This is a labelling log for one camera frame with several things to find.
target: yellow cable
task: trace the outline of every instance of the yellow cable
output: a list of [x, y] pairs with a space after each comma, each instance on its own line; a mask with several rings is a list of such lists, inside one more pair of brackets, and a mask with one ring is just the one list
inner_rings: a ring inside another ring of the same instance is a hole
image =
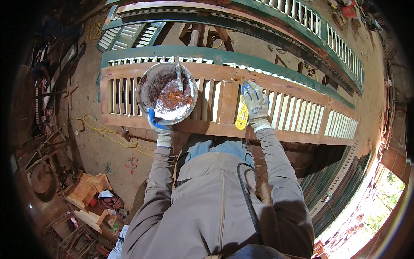
[[102, 36], [102, 31], [101, 31], [101, 23], [100, 20], [105, 19], [106, 15], [103, 16], [102, 18], [98, 19], [95, 21], [95, 23], [91, 25], [91, 18], [89, 18], [89, 23], [88, 23], [88, 42], [93, 42], [94, 40], [99, 39]]
[[328, 204], [329, 208], [331, 209], [332, 215], [333, 215], [333, 216], [335, 217], [335, 219], [336, 219], [335, 213], [334, 213], [334, 211], [332, 210], [331, 205], [329, 204], [329, 202], [328, 202], [328, 201], [326, 201], [326, 203]]
[[213, 39], [214, 38], [216, 38], [216, 37], [220, 37], [219, 35], [214, 35], [213, 37], [211, 37], [211, 39], [210, 39], [210, 45], [211, 45], [211, 47], [212, 48], [220, 48], [222, 45], [223, 45], [223, 40], [221, 39], [221, 43], [220, 43], [220, 45], [218, 46], [218, 47], [213, 47]]
[[[91, 125], [89, 125], [89, 123], [87, 123], [86, 122], [86, 120], [85, 120], [85, 117], [89, 117], [90, 119], [92, 119], [93, 121], [95, 121], [96, 123], [98, 123], [99, 124], [99, 126], [101, 126], [102, 128], [95, 128], [95, 127], [92, 127]], [[81, 121], [83, 121], [89, 128], [91, 128], [92, 130], [95, 130], [95, 131], [99, 131], [102, 135], [104, 135], [105, 137], [107, 137], [107, 138], [109, 138], [110, 140], [112, 140], [113, 142], [115, 142], [115, 143], [118, 143], [118, 144], [121, 144], [122, 146], [124, 146], [124, 147], [126, 147], [126, 148], [133, 148], [133, 149], [135, 149], [136, 151], [138, 151], [138, 152], [140, 152], [140, 153], [142, 153], [142, 154], [144, 154], [144, 155], [147, 155], [147, 156], [149, 156], [149, 157], [154, 157], [153, 155], [150, 155], [150, 154], [147, 154], [147, 153], [145, 153], [145, 152], [142, 152], [142, 151], [140, 151], [140, 150], [138, 150], [137, 149], [137, 147], [138, 148], [144, 148], [144, 149], [148, 149], [148, 150], [151, 150], [151, 151], [155, 151], [155, 150], [153, 150], [153, 149], [151, 149], [151, 148], [146, 148], [146, 147], [143, 147], [143, 146], [141, 146], [141, 145], [138, 145], [138, 138], [136, 138], [137, 139], [137, 142], [136, 143], [133, 143], [133, 145], [125, 145], [125, 144], [123, 144], [123, 143], [121, 143], [121, 142], [118, 142], [118, 141], [116, 141], [116, 140], [114, 140], [114, 139], [112, 139], [111, 137], [109, 137], [108, 135], [106, 135], [104, 132], [109, 132], [109, 133], [113, 133], [113, 134], [116, 134], [116, 136], [117, 137], [119, 137], [121, 140], [123, 140], [124, 142], [126, 142], [126, 143], [129, 143], [128, 141], [126, 141], [124, 138], [122, 138], [121, 136], [119, 136], [115, 131], [111, 131], [110, 129], [108, 129], [107, 127], [105, 127], [104, 125], [102, 125], [102, 124], [100, 124], [99, 122], [97, 122], [96, 120], [94, 120], [94, 118], [92, 118], [91, 116], [89, 116], [89, 115], [87, 115], [87, 114], [85, 114], [84, 116], [83, 116], [83, 118], [71, 118], [71, 119], [69, 119], [67, 122], [65, 122], [60, 128], [62, 128], [64, 125], [66, 125], [67, 123], [69, 123], [71, 120], [81, 120]]]

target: yellow scraper handle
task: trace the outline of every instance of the yellow scraper handle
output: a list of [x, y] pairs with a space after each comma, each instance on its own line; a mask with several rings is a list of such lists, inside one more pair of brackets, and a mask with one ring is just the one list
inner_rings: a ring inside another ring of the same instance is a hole
[[246, 104], [244, 103], [243, 95], [240, 95], [240, 101], [243, 103], [243, 106], [241, 107], [237, 119], [236, 119], [236, 128], [239, 130], [245, 129], [247, 126], [247, 119], [249, 117], [249, 110], [247, 109]]

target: red box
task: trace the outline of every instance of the red box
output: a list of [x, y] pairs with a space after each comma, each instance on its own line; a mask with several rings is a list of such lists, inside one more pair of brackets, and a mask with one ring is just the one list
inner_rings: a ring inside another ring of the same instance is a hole
[[344, 13], [344, 16], [346, 18], [355, 18], [356, 17], [356, 14], [355, 14], [354, 10], [352, 9], [352, 6], [345, 6], [341, 10]]

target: white glove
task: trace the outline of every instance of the white glove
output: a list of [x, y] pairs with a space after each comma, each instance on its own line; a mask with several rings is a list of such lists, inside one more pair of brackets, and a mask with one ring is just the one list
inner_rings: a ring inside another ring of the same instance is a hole
[[173, 147], [173, 129], [171, 126], [165, 126], [158, 123], [159, 119], [155, 117], [155, 112], [153, 108], [150, 108], [148, 111], [148, 123], [149, 126], [158, 133], [158, 139], [156, 140], [156, 145], [165, 148]]
[[263, 88], [249, 80], [243, 80], [242, 85], [241, 91], [246, 107], [249, 110], [250, 126], [255, 133], [264, 128], [272, 128], [267, 119], [269, 99], [263, 94]]

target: black cable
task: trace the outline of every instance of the black cable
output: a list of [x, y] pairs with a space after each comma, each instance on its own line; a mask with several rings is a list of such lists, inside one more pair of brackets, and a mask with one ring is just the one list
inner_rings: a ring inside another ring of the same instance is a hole
[[243, 163], [243, 162], [242, 163], [239, 163], [237, 165], [237, 175], [238, 175], [238, 179], [240, 180], [241, 189], [243, 191], [243, 195], [244, 195], [244, 199], [246, 201], [247, 208], [249, 209], [250, 217], [252, 218], [252, 221], [253, 221], [253, 226], [255, 227], [255, 230], [256, 230], [256, 235], [258, 235], [259, 243], [261, 245], [264, 245], [263, 244], [262, 235], [260, 234], [260, 231], [259, 231], [259, 227], [258, 227], [258, 223], [257, 223], [257, 218], [256, 218], [256, 215], [255, 215], [254, 210], [253, 210], [253, 206], [250, 203], [249, 198], [247, 197], [246, 189], [244, 188], [244, 183], [243, 183], [243, 180], [241, 179], [241, 175], [240, 175], [240, 166], [241, 165], [247, 165], [248, 167], [250, 167], [255, 172], [255, 174], [256, 174], [256, 171], [255, 171], [255, 168], [254, 167], [252, 167], [249, 164]]

